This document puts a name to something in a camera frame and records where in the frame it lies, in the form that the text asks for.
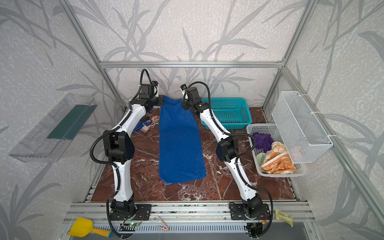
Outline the blue towel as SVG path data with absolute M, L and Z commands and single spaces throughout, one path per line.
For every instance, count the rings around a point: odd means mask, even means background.
M 164 96 L 159 123 L 159 176 L 179 184 L 207 176 L 200 132 L 193 113 L 182 100 Z

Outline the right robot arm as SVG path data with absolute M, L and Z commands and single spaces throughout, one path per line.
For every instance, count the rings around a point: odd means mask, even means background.
M 247 152 L 239 153 L 239 134 L 232 134 L 227 131 L 213 113 L 210 102 L 203 102 L 200 96 L 184 93 L 182 106 L 184 110 L 195 113 L 215 136 L 218 142 L 217 157 L 225 163 L 235 180 L 246 217 L 252 220 L 260 212 L 264 212 L 267 218 L 272 219 L 274 208 L 271 194 L 267 189 L 254 187 L 241 164 L 240 158 Z

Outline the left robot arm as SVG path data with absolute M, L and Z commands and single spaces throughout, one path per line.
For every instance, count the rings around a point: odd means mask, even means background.
M 91 159 L 98 164 L 110 165 L 114 170 L 115 192 L 107 199 L 113 199 L 111 208 L 115 212 L 133 215 L 137 211 L 130 176 L 131 160 L 135 155 L 131 135 L 140 120 L 153 107 L 163 105 L 163 98 L 164 96 L 160 95 L 134 99 L 119 123 L 112 130 L 104 131 L 91 145 Z M 100 161 L 95 157 L 94 150 L 100 141 L 103 141 L 107 161 Z

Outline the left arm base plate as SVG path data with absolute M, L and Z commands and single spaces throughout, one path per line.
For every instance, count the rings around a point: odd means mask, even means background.
M 151 214 L 151 204 L 138 204 L 125 209 L 124 207 L 112 207 L 110 218 L 112 221 L 134 220 L 148 221 Z

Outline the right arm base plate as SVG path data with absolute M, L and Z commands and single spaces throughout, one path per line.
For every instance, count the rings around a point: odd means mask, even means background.
M 271 211 L 267 204 L 262 204 L 260 208 L 252 209 L 245 204 L 229 203 L 229 209 L 232 220 L 262 220 L 271 219 Z

